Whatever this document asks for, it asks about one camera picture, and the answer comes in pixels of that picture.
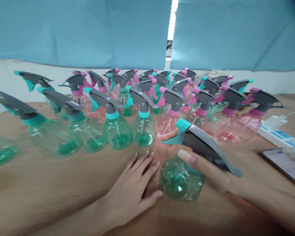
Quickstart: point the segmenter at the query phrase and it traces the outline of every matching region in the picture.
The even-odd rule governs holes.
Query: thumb
[[[149,197],[142,199],[138,204],[138,215],[154,206],[157,199],[163,195],[161,190],[156,190]]]

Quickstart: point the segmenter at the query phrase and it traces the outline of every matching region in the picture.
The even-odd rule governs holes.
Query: hand
[[[206,181],[217,192],[231,192],[238,178],[229,172],[219,169],[207,159],[194,152],[179,150],[180,156],[189,166],[206,176]]]
[[[147,152],[139,159],[136,154],[107,195],[100,199],[111,228],[128,223],[155,205],[157,199],[162,196],[161,190],[157,190],[149,197],[142,199],[148,181],[160,165],[158,161],[143,173],[153,157],[153,152],[151,154]]]

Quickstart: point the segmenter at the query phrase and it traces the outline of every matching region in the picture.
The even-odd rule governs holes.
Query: teal bottle cap
[[[27,126],[35,126],[40,125],[46,120],[46,117],[44,117],[42,114],[38,114],[38,116],[28,119],[28,120],[22,120],[23,123]]]
[[[118,111],[116,111],[115,113],[112,113],[112,114],[108,114],[107,112],[105,112],[105,114],[106,114],[106,118],[109,120],[114,120],[119,116]]]
[[[141,118],[148,118],[150,116],[150,110],[148,110],[148,112],[142,112],[139,110],[139,116]]]
[[[189,126],[190,123],[182,118],[180,118],[177,123],[176,123],[177,128],[181,131],[181,132],[185,132]]]
[[[83,112],[79,112],[75,115],[68,115],[68,118],[71,122],[76,122],[76,121],[80,121],[81,119],[85,118],[85,115],[83,114]]]

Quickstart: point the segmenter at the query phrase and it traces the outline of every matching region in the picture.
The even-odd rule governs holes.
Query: transparent plastic
[[[100,151],[106,146],[103,127],[96,120],[85,117],[79,121],[71,122],[70,132],[86,153]]]
[[[155,123],[151,116],[137,116],[132,124],[132,134],[135,144],[141,148],[151,146],[155,140]]]
[[[164,115],[159,121],[157,137],[173,131],[176,128],[175,124],[179,119],[179,116],[171,116],[169,114]]]
[[[50,158],[67,157],[78,150],[69,126],[57,120],[47,119],[39,125],[30,126],[28,134],[32,145]]]
[[[85,93],[80,96],[73,96],[72,100],[84,107],[82,112],[85,116],[94,120],[98,120],[100,118],[100,110],[97,109],[96,111],[92,112],[92,100],[88,94]]]
[[[129,95],[128,91],[121,91],[117,99],[117,102],[119,102],[120,104],[124,106],[122,108],[118,108],[119,114],[124,117],[130,117],[133,112],[133,105],[125,108],[125,105],[129,98],[128,95]]]
[[[0,136],[0,166],[11,160],[18,151],[12,141]]]
[[[196,112],[192,112],[189,115],[185,117],[185,120],[196,125],[202,130],[206,130],[206,125],[207,125],[207,117],[206,116],[200,116]]]
[[[161,167],[159,187],[173,200],[197,200],[204,182],[205,176],[193,173],[179,156],[173,156]]]
[[[258,132],[261,125],[260,116],[245,113],[233,116],[229,125],[219,128],[218,135],[227,143],[244,143]]]
[[[205,126],[204,131],[210,135],[212,138],[217,140],[218,138],[218,132],[220,128],[223,126],[224,128],[227,128],[230,125],[231,118],[233,116],[226,115],[223,112],[218,112],[215,114],[212,114],[207,117],[207,125]]]
[[[104,124],[104,140],[115,150],[122,150],[128,147],[132,141],[132,131],[128,122],[118,116],[116,119],[107,119]]]

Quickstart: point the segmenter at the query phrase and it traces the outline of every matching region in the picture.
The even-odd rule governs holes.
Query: plastic bottle
[[[270,108],[286,108],[283,105],[273,106],[274,103],[280,101],[272,94],[259,88],[253,87],[250,89],[250,92],[251,94],[248,95],[247,100],[251,101],[251,98],[253,98],[252,102],[259,105],[248,113],[232,117],[228,126],[221,126],[218,130],[219,137],[227,143],[243,143],[248,141],[261,127],[261,118]]]
[[[110,78],[108,78],[107,74],[119,75],[119,72],[120,72],[120,69],[116,68],[116,69],[113,69],[113,70],[109,70],[105,74],[103,74],[103,76],[105,76],[108,79],[109,89],[111,87],[111,80],[110,80]],[[112,94],[114,98],[118,98],[118,96],[120,94],[120,88],[118,86],[113,86],[113,89],[110,91],[109,94]]]
[[[110,96],[97,91],[96,89],[85,88],[85,92],[90,94],[93,106],[103,106],[106,108],[106,121],[104,123],[104,140],[115,150],[122,150],[128,147],[132,141],[132,131],[128,122],[117,111],[123,105],[115,101]]]
[[[0,103],[13,115],[19,115],[23,123],[29,126],[28,135],[32,145],[47,157],[67,157],[78,149],[69,126],[64,123],[46,119],[36,109],[1,91]]]
[[[18,146],[12,141],[0,136],[0,166],[11,160],[18,149]]]
[[[192,92],[195,94],[196,103],[200,103],[200,105],[194,112],[189,113],[185,117],[185,120],[205,131],[207,125],[207,113],[215,98],[213,95],[200,90],[198,87],[194,87]]]
[[[83,86],[87,85],[85,83],[86,81],[86,73],[79,72],[73,76],[70,76],[66,79],[66,82],[69,83],[69,85],[65,85],[64,83],[62,85],[58,86],[66,86],[71,89],[71,93],[73,95],[73,101],[75,101],[77,104],[83,106],[83,113],[94,120],[98,120],[100,118],[100,111],[92,111],[92,101],[88,94],[83,92]]]
[[[181,80],[169,86],[168,88],[164,88],[164,87],[160,88],[164,90],[164,95],[157,105],[159,106],[159,104],[163,105],[168,103],[168,104],[171,104],[171,108],[169,109],[168,114],[165,114],[159,121],[159,125],[156,131],[157,137],[159,137],[160,135],[167,134],[168,132],[174,130],[175,124],[179,120],[180,108],[185,105],[189,106],[184,96],[181,96],[180,94],[172,90],[172,88],[174,88],[175,85],[177,85],[178,83],[183,83],[183,82],[185,81]]]
[[[94,153],[106,146],[103,127],[96,120],[86,117],[80,111],[83,106],[53,90],[43,89],[40,92],[67,112],[71,121],[70,134],[84,152]]]
[[[162,141],[167,145],[184,145],[193,152],[203,156],[218,168],[241,178],[243,173],[226,157],[220,146],[194,124],[184,119],[176,123],[177,136]],[[171,199],[178,201],[195,201],[198,199],[205,182],[205,176],[191,168],[180,157],[174,156],[161,167],[160,189]]]
[[[167,87],[167,89],[178,93],[180,96],[182,96],[184,98],[185,96],[182,94],[182,89],[184,88],[184,86],[186,86],[189,83],[190,80],[191,80],[191,78],[184,78],[182,80],[179,80],[179,81],[169,85]],[[159,112],[158,112],[159,115],[167,114],[169,112],[169,109],[170,109],[170,104],[168,102],[166,102],[166,99],[163,96],[165,91],[166,91],[165,87],[160,87],[159,92],[162,95],[161,95],[161,98],[159,99],[159,101],[157,102],[157,106],[159,107]],[[182,105],[183,105],[181,110],[183,110],[183,108],[184,108],[184,106],[186,106],[186,104],[184,103],[184,101],[181,101],[181,102],[182,102]]]
[[[224,97],[229,105],[221,112],[207,117],[206,132],[214,139],[217,139],[221,127],[230,125],[231,118],[236,114],[241,103],[246,100],[242,94],[228,86],[222,86],[221,91],[224,92]]]
[[[145,148],[154,144],[155,123],[150,116],[149,107],[157,108],[152,100],[138,88],[142,83],[130,88],[129,94],[134,103],[139,104],[139,114],[132,125],[132,134],[134,142],[140,148]]]
[[[160,87],[167,87],[167,84],[168,84],[168,78],[161,75],[161,74],[154,74],[154,77],[156,78],[158,84],[157,86],[155,86],[155,89],[154,89],[154,92],[155,92],[155,96],[156,96],[156,99],[155,98],[152,98],[152,101],[156,104],[159,102],[159,100],[161,99],[161,96],[163,95],[161,92],[160,92]],[[162,107],[162,108],[157,108],[157,109],[152,109],[152,112],[154,114],[157,114],[157,115],[164,115],[168,112],[168,106],[167,107]]]
[[[34,90],[36,84],[39,84],[41,87],[46,88],[46,89],[55,90],[48,83],[48,82],[51,82],[53,80],[50,80],[50,79],[48,79],[46,77],[43,77],[41,75],[33,74],[33,73],[25,72],[25,71],[17,71],[17,70],[14,71],[14,74],[23,77],[23,79],[26,81],[26,84],[27,84],[30,92],[32,92]],[[61,120],[67,120],[68,119],[68,116],[67,116],[67,114],[66,114],[66,112],[64,110],[61,110],[61,108],[59,108],[58,106],[55,106],[46,97],[45,97],[45,101],[59,119],[61,119]]]
[[[247,85],[249,83],[252,83],[253,81],[254,81],[253,79],[240,80],[240,81],[229,84],[229,87],[243,94]],[[223,93],[220,93],[220,95],[216,97],[215,101],[218,103],[216,103],[210,108],[210,112],[208,113],[208,116],[222,111],[224,107],[229,105],[229,103],[224,99]]]
[[[196,109],[200,106],[199,103],[197,103],[197,100],[195,99],[195,96],[197,95],[196,92],[199,92],[200,90],[207,91],[209,94],[215,96],[216,92],[220,89],[220,86],[214,82],[211,79],[208,79],[206,76],[203,76],[201,78],[201,82],[199,83],[198,87],[195,87],[196,89],[193,90],[192,98],[189,100],[189,103],[193,104],[193,106],[188,110],[187,115],[189,115],[192,112],[195,112]]]
[[[127,103],[129,99],[129,88],[130,85],[127,85],[127,78],[122,75],[113,75],[107,74],[111,80],[111,86],[109,92],[113,90],[116,84],[120,84],[120,94],[117,98],[117,102],[122,104],[122,107],[118,108],[118,111],[121,116],[130,117],[133,114],[133,105]]]

